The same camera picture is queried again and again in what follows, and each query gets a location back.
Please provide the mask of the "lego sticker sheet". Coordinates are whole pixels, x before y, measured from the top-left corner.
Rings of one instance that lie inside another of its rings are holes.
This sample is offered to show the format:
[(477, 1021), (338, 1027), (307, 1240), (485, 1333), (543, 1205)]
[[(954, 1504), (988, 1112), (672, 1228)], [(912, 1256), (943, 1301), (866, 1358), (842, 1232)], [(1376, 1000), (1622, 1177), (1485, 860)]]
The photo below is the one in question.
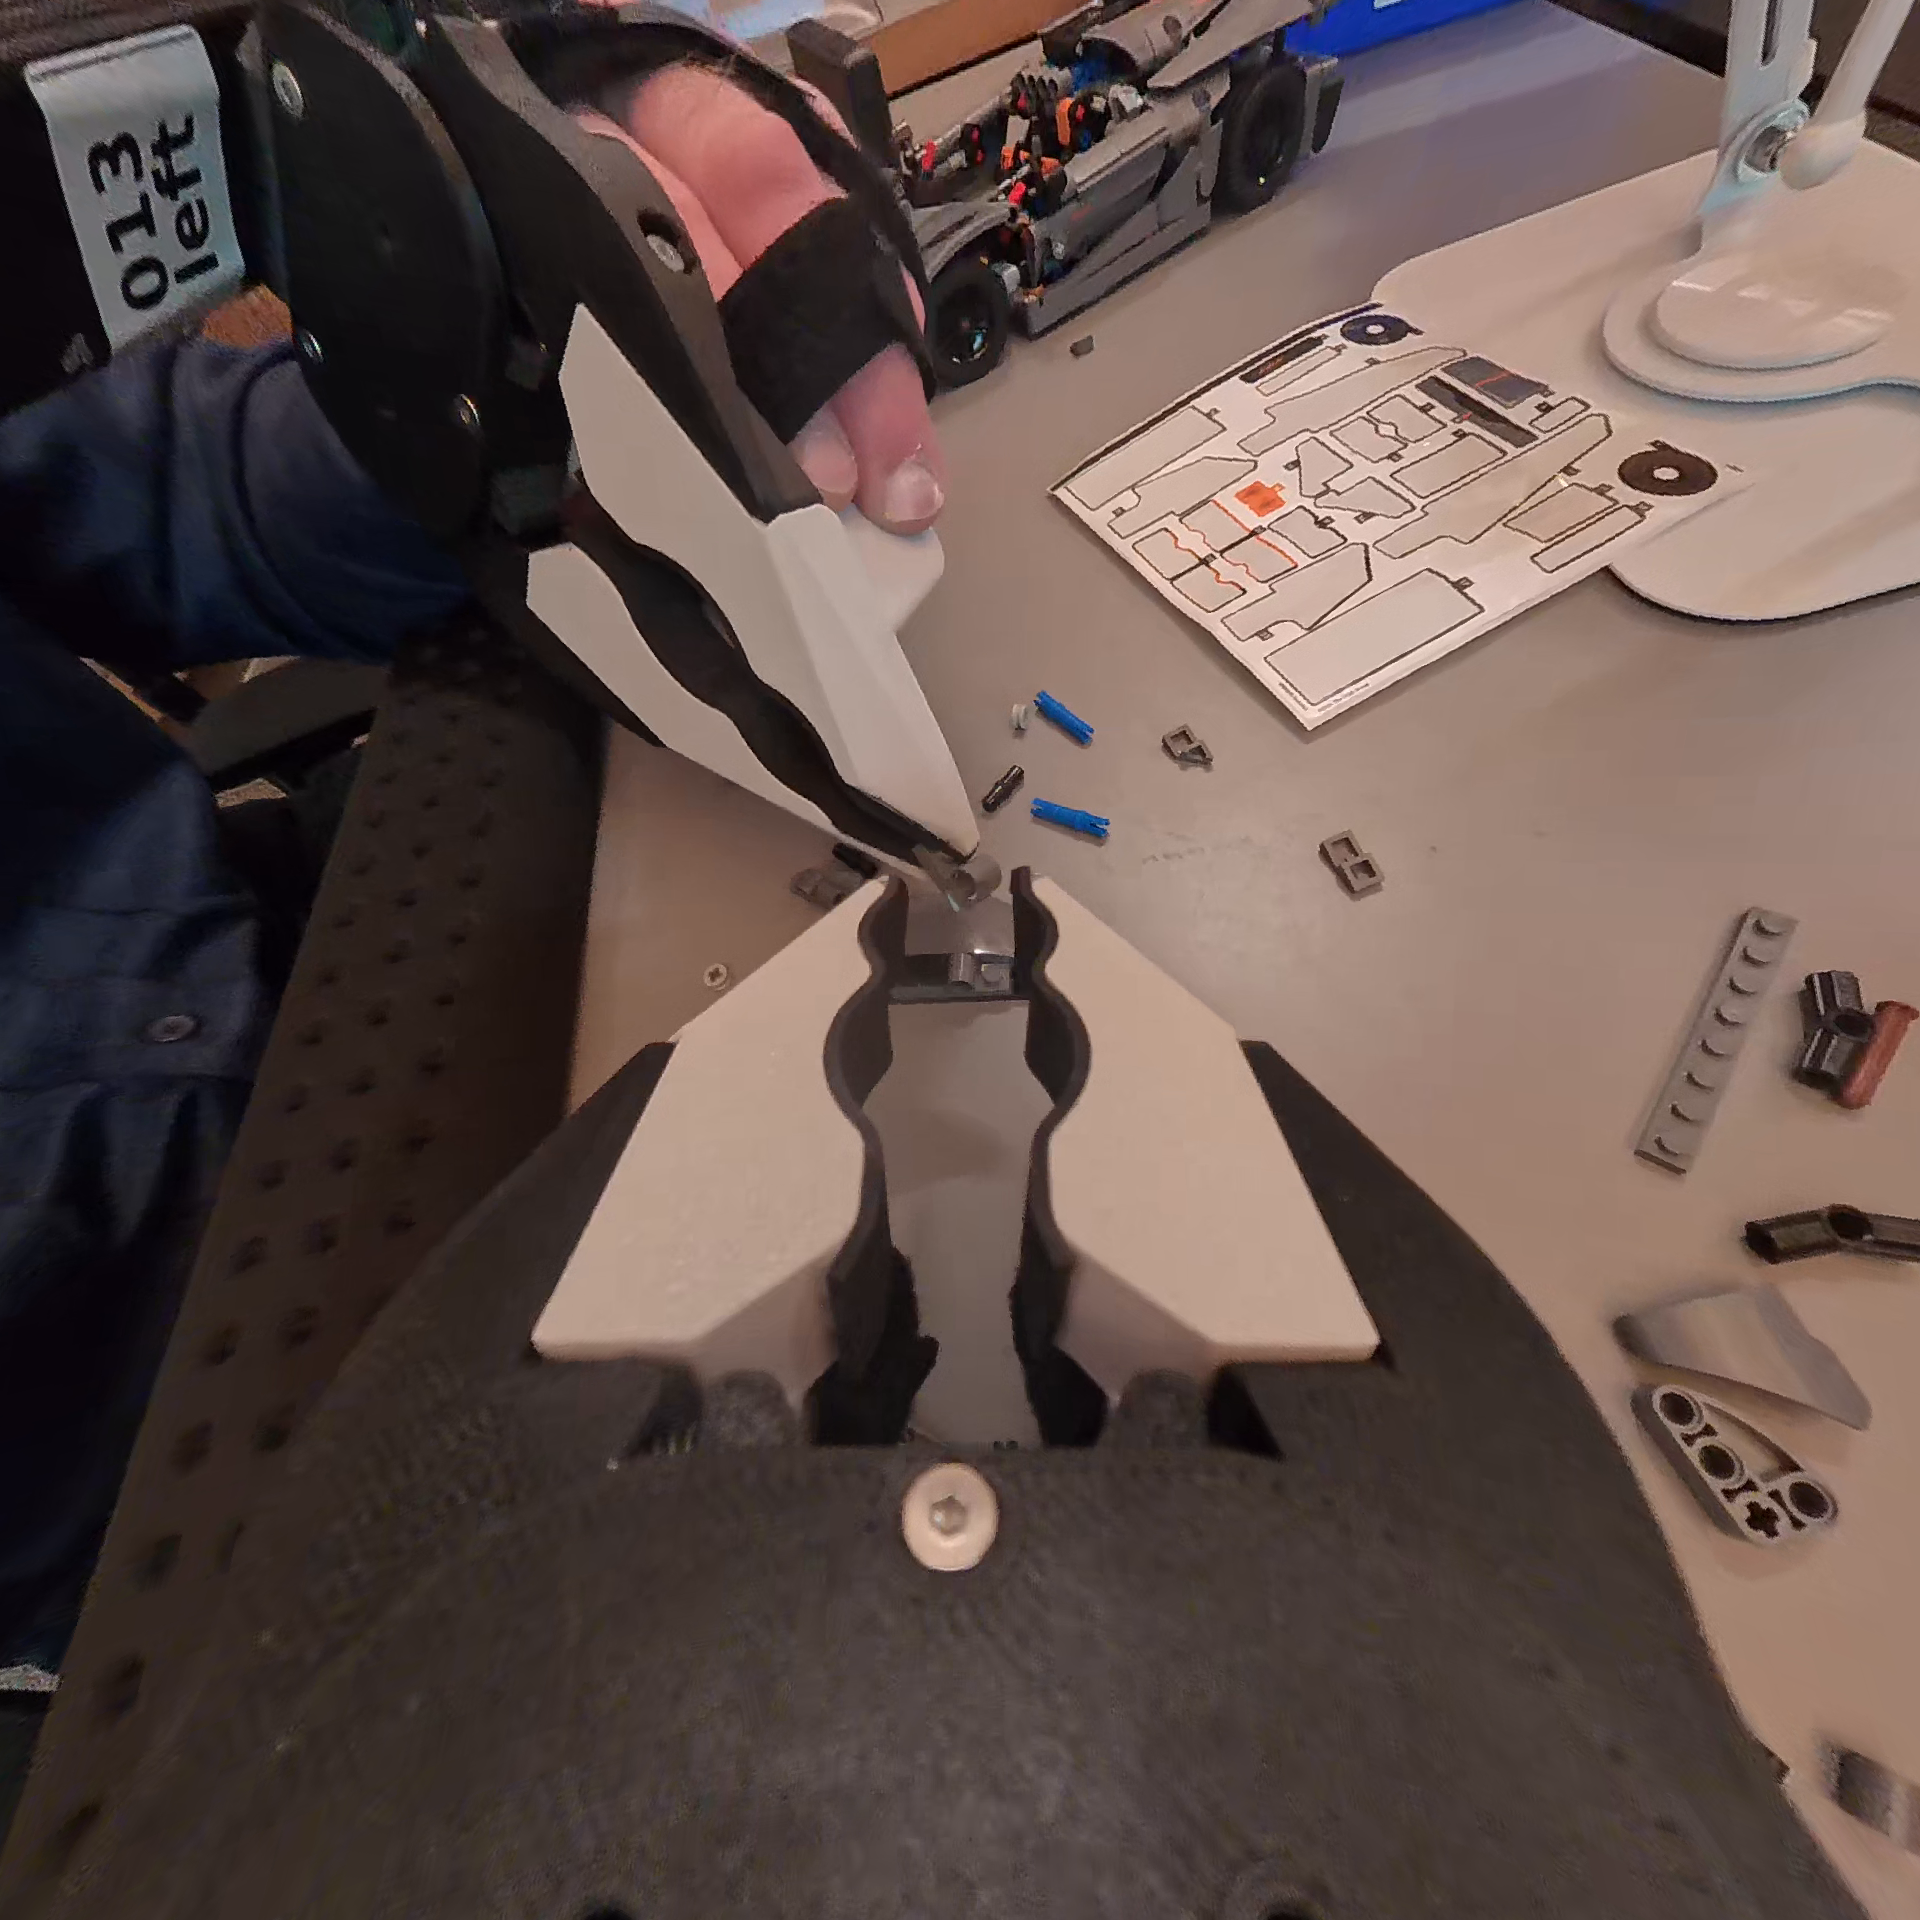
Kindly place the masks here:
[(1319, 729), (1754, 481), (1718, 447), (1359, 304), (1052, 495)]

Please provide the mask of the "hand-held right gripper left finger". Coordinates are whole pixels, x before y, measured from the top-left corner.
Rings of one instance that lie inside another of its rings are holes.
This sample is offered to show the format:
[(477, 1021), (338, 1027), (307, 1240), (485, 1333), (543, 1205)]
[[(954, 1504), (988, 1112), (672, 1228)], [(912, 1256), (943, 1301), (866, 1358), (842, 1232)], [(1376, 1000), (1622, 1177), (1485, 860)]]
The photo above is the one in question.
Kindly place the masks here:
[(578, 1111), (615, 1150), (574, 1205), (543, 1358), (766, 1375), (823, 1441), (906, 1438), (910, 1263), (869, 1115), (906, 909), (898, 878), (866, 880)]

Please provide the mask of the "black angled technic connector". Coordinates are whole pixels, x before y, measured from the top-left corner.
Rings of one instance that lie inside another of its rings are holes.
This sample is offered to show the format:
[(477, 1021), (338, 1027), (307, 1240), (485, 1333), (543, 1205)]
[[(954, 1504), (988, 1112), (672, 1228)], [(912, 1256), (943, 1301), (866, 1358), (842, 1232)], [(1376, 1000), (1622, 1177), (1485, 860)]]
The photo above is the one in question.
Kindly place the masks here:
[(1917, 1263), (1917, 1217), (1831, 1205), (1747, 1220), (1743, 1248), (1764, 1263), (1798, 1263), (1814, 1256), (1867, 1256)]

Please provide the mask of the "partly built lego car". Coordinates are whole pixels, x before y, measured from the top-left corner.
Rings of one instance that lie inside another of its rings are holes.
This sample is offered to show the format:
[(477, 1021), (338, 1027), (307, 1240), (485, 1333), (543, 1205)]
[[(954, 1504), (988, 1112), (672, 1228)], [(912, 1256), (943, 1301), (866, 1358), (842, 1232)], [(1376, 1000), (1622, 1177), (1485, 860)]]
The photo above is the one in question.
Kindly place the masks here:
[(1278, 195), (1319, 153), (1338, 60), (1293, 46), (1327, 4), (1084, 4), (1040, 57), (949, 128), (893, 133), (896, 187), (925, 273), (939, 391), (1002, 364), (1211, 225)]

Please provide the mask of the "cardboard box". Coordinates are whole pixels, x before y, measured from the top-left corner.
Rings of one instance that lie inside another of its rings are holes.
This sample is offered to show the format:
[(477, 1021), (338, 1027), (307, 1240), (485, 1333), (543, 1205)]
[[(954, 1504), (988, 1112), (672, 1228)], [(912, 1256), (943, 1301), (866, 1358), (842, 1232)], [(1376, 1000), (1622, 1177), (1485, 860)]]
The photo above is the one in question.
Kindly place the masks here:
[(1037, 41), (1087, 3), (882, 3), (880, 25), (864, 43), (892, 96), (943, 79)]

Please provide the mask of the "grey curved lego panel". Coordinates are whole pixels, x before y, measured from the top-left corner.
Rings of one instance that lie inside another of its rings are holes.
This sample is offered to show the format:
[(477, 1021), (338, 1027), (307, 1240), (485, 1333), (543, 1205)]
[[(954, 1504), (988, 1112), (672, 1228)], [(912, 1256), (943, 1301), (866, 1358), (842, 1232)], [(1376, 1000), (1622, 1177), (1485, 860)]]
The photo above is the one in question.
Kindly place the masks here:
[(1622, 1311), (1618, 1347), (1647, 1365), (1740, 1385), (1862, 1432), (1874, 1407), (1852, 1369), (1773, 1287), (1732, 1287)]

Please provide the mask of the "long grey lego plate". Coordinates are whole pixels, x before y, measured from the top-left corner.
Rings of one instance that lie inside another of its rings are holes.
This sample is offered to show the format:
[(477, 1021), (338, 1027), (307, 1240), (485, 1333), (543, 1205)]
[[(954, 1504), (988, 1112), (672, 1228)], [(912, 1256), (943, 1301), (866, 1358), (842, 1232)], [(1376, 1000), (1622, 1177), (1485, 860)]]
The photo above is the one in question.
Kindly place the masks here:
[(1763, 904), (1749, 907), (1735, 923), (1638, 1125), (1632, 1142), (1637, 1160), (1676, 1177), (1691, 1173), (1797, 927), (1794, 915)]

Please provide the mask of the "dark grey curved technic beam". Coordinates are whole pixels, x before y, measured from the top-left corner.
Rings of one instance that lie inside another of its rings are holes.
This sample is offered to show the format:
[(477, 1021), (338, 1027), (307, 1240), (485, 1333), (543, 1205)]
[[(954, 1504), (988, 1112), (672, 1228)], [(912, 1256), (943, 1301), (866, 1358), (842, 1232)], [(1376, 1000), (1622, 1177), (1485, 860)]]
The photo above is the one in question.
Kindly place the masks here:
[(1725, 1405), (1680, 1382), (1638, 1385), (1629, 1405), (1653, 1447), (1723, 1536), (1781, 1547), (1837, 1524), (1832, 1488)]

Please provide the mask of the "person's left hand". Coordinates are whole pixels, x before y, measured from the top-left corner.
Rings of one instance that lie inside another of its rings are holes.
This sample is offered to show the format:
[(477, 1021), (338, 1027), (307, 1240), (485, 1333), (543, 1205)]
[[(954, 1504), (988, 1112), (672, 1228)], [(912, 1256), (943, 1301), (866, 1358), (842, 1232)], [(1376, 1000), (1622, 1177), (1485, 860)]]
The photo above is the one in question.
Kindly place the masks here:
[[(635, 153), (672, 201), (717, 296), (762, 253), (837, 198), (796, 131), (710, 68), (674, 64), (574, 107), (594, 137)], [(915, 537), (947, 503), (947, 468), (912, 353), (886, 342), (788, 441), (823, 503)]]

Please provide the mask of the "white stand base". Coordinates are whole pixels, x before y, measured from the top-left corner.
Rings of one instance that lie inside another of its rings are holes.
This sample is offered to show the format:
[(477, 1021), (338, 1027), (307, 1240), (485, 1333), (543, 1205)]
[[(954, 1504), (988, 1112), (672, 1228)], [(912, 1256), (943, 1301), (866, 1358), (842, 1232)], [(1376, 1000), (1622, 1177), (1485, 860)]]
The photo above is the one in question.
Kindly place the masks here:
[(1917, 174), (1866, 137), (1912, 7), (1862, 8), (1821, 101), (1811, 4), (1735, 4), (1717, 153), (1398, 264), (1376, 296), (1730, 456), (1747, 485), (1616, 564), (1722, 622), (1917, 581)]

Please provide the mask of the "person's blue shirt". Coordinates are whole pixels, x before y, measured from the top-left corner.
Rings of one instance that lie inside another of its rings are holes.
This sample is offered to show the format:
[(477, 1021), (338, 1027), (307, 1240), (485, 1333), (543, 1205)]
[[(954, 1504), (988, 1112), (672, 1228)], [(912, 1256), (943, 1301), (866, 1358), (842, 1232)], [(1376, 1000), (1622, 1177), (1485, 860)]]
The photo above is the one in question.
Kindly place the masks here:
[(5, 611), (5, 1692), (59, 1684), (272, 1021), (208, 781)]

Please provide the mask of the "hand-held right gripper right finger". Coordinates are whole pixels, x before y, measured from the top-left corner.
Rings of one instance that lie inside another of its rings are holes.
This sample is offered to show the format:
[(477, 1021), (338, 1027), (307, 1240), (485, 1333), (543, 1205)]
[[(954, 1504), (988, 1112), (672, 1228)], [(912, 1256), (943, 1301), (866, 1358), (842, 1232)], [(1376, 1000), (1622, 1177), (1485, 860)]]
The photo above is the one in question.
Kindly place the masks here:
[(1060, 883), (1013, 876), (1031, 1137), (1013, 1335), (1045, 1441), (1128, 1387), (1203, 1398), (1245, 1365), (1372, 1361), (1381, 1333), (1258, 1073), (1272, 1052)]

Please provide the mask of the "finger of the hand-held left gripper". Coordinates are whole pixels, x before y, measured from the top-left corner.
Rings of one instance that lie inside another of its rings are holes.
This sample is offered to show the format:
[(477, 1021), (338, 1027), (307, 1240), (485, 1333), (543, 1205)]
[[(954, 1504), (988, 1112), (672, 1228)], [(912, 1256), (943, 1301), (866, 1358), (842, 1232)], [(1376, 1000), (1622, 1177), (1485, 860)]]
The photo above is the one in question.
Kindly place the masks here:
[(635, 539), (590, 495), (564, 525), (525, 611), (626, 727), (878, 856), (964, 856), (964, 781), (898, 638), (942, 581), (934, 535), (805, 507)]
[(754, 512), (583, 304), (560, 395), (583, 491), (555, 547), (555, 639), (610, 705), (874, 853), (976, 860), (972, 796), (869, 569), (893, 549), (915, 605), (939, 544), (859, 542), (819, 499)]

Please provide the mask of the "grey and black lego piece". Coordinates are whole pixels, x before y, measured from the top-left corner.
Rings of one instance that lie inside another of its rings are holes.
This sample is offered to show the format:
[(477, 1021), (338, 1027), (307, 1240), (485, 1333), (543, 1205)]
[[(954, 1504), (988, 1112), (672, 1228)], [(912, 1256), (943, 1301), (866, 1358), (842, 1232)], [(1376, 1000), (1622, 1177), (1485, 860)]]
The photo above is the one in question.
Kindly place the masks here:
[(1021, 1000), (1023, 976), (1010, 951), (908, 951), (890, 974), (892, 1003)]

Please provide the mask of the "small dark grey technic beam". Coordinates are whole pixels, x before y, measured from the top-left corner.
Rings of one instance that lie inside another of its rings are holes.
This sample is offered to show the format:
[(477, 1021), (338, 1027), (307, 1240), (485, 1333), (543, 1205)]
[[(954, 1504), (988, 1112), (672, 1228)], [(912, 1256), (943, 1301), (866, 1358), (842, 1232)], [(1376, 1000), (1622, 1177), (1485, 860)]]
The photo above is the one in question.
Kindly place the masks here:
[(1839, 1812), (1917, 1856), (1917, 1782), (1870, 1755), (1831, 1743), (1821, 1752), (1821, 1782)]

